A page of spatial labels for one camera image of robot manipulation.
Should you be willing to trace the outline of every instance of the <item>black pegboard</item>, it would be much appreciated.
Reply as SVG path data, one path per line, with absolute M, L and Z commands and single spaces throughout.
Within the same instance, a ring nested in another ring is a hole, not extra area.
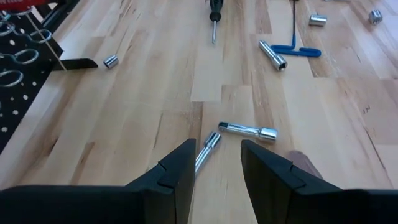
M 39 29 L 43 29 L 41 23 L 32 13 L 29 14 L 29 17 Z M 7 21 L 15 24 L 15 31 L 18 34 L 23 32 L 31 34 L 35 32 L 35 28 L 27 16 L 9 16 Z M 7 26 L 2 24 L 0 29 L 7 29 Z M 40 40 L 41 37 L 40 35 L 36 35 L 34 39 Z M 51 38 L 48 43 L 54 49 L 57 56 L 60 57 L 63 50 L 57 42 Z M 0 87 L 0 153 L 6 147 L 9 139 L 25 116 L 53 67 L 58 62 L 45 43 L 37 44 L 31 42 L 27 37 L 17 35 L 13 32 L 0 37 L 0 53 L 15 54 L 24 49 L 37 50 L 39 52 L 38 59 L 28 65 L 19 65 L 14 63 L 9 57 L 0 58 L 0 72 L 18 70 L 24 74 L 24 79 L 18 85 L 10 88 Z M 9 83 L 11 78 L 11 75 L 0 77 L 0 85 Z

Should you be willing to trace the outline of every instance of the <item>blue allen wrench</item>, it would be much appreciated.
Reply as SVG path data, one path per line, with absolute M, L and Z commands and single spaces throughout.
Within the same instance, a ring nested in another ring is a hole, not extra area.
M 296 0 L 293 0 L 293 37 L 292 45 L 272 45 L 271 48 L 278 54 L 296 55 L 317 58 L 322 55 L 322 51 L 310 47 L 301 47 L 299 50 L 296 48 Z

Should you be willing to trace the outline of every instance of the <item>screwdriver handle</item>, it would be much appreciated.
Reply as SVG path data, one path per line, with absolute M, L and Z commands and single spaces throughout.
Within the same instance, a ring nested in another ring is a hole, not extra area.
M 210 7 L 211 7 L 211 14 L 210 20 L 211 21 L 220 21 L 221 19 L 221 9 L 223 8 L 224 0 L 210 0 Z

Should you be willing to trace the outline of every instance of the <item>wood grain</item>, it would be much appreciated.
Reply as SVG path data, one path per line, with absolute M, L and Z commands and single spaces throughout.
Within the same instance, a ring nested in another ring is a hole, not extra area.
M 367 22 L 379 8 L 384 20 Z M 227 1 L 216 45 L 208 0 L 86 0 L 54 36 L 63 58 L 112 70 L 54 72 L 0 155 L 0 188 L 124 185 L 187 138 L 198 150 L 220 121 L 276 128 L 287 156 L 304 153 L 344 189 L 398 179 L 398 2 L 298 1 L 297 45 L 274 70 L 258 40 L 290 44 L 292 2 Z M 310 14 L 328 16 L 309 27 Z M 256 223 L 240 163 L 242 136 L 223 134 L 195 183 L 191 223 Z

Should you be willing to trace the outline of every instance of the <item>red object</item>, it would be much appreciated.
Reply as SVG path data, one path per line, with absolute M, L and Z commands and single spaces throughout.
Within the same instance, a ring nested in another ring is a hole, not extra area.
M 46 0 L 0 0 L 0 10 L 16 9 L 25 11 L 29 6 L 44 4 Z

